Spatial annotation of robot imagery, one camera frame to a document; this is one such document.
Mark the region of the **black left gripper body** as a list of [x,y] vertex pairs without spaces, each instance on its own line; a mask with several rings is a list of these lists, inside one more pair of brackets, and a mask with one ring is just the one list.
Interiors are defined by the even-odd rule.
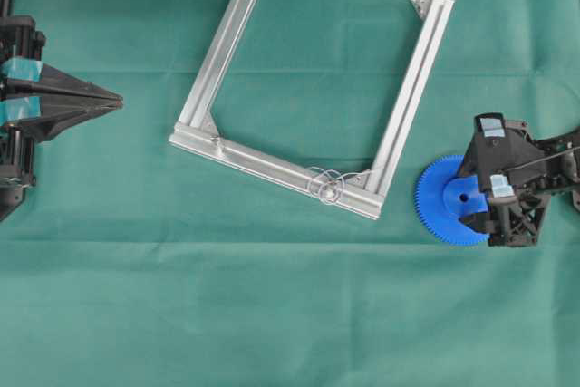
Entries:
[[34,139],[24,133],[21,121],[41,115],[40,97],[15,83],[39,82],[43,69],[45,37],[29,15],[1,19],[1,186],[34,184]]

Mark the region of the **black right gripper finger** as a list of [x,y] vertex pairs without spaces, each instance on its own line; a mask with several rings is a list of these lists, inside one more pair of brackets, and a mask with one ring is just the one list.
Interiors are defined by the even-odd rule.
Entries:
[[498,213],[495,209],[477,212],[460,219],[460,222],[476,233],[492,237],[498,234]]
[[526,121],[506,120],[499,112],[474,118],[474,133],[457,176],[476,175],[486,200],[522,200],[531,194],[525,181],[513,181],[509,168],[523,160],[517,155],[529,146]]

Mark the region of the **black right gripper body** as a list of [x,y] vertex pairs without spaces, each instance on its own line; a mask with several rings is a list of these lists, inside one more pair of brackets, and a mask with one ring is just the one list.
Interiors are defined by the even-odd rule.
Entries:
[[579,209],[579,129],[536,140],[517,154],[522,160],[509,168],[513,181],[525,181],[531,194],[522,200],[492,200],[498,213],[498,234],[488,238],[491,247],[534,247],[553,196],[568,194]]

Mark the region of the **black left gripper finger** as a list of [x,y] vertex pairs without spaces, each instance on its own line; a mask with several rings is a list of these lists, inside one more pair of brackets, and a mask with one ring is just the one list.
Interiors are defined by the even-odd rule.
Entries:
[[59,109],[54,114],[43,115],[39,121],[39,140],[53,140],[71,127],[117,111],[122,107],[122,102],[110,102],[92,107]]
[[119,94],[105,90],[94,83],[71,76],[68,73],[52,67],[48,63],[43,64],[39,78],[39,86],[45,92],[103,99],[106,102],[113,102],[114,104],[122,103],[122,97]]

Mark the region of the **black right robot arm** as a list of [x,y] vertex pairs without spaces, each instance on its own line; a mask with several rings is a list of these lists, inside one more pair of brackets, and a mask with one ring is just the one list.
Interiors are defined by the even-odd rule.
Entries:
[[525,121],[477,115],[457,175],[475,175],[487,203],[461,224],[486,234],[491,247],[534,247],[551,198],[570,192],[579,200],[579,129],[536,140]]

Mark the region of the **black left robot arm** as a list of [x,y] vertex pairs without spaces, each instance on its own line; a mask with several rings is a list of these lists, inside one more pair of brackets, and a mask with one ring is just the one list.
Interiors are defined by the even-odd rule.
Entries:
[[117,111],[122,97],[42,60],[45,35],[30,15],[1,0],[1,191],[17,198],[35,184],[35,146]]

